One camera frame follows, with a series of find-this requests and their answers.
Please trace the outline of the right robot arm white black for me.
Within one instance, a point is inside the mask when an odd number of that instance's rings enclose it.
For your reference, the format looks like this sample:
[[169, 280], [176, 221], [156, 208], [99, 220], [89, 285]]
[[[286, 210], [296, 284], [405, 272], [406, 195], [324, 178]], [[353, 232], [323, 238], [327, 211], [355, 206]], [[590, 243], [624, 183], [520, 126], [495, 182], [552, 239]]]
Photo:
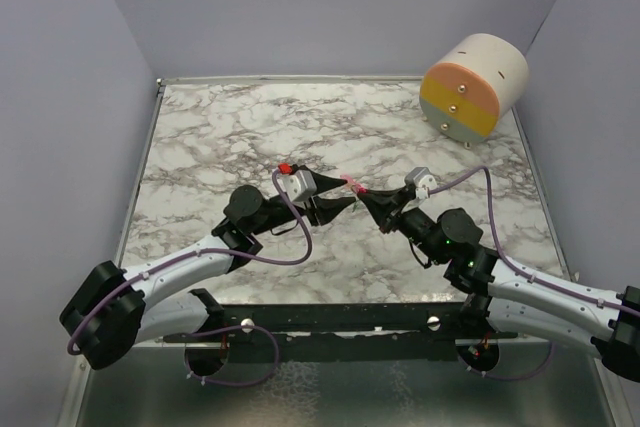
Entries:
[[408, 187], [364, 190], [357, 197], [381, 232], [400, 232], [430, 263], [445, 265], [445, 279], [471, 304], [459, 314], [467, 336], [481, 338], [493, 329], [571, 345], [610, 372], [638, 381], [638, 288], [603, 290], [526, 267], [482, 245], [483, 232], [464, 209], [431, 219], [410, 208], [416, 196]]

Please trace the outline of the pink key tag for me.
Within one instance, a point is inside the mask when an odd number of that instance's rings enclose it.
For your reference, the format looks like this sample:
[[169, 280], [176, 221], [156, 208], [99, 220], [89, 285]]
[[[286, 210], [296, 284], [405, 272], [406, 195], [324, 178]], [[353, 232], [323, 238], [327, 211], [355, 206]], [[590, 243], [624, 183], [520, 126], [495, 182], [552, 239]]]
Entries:
[[346, 187], [353, 193], [357, 194], [361, 191], [362, 186], [351, 176], [343, 174], [340, 178], [346, 182]]

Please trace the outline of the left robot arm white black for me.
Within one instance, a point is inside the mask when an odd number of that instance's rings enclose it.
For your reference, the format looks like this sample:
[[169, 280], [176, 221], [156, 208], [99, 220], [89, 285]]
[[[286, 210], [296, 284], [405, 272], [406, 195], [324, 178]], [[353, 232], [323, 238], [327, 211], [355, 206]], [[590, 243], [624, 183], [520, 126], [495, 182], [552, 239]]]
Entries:
[[70, 336], [68, 354], [84, 356], [95, 370], [112, 365], [140, 342], [144, 319], [167, 298], [251, 261], [271, 264], [259, 254], [257, 235], [289, 222], [307, 232], [328, 224], [355, 201], [323, 198], [323, 193], [347, 185], [347, 180], [305, 166], [282, 164], [273, 171], [272, 182], [277, 194], [271, 198], [251, 185], [236, 188], [222, 221], [176, 253], [126, 268], [112, 261], [95, 266], [59, 316]]

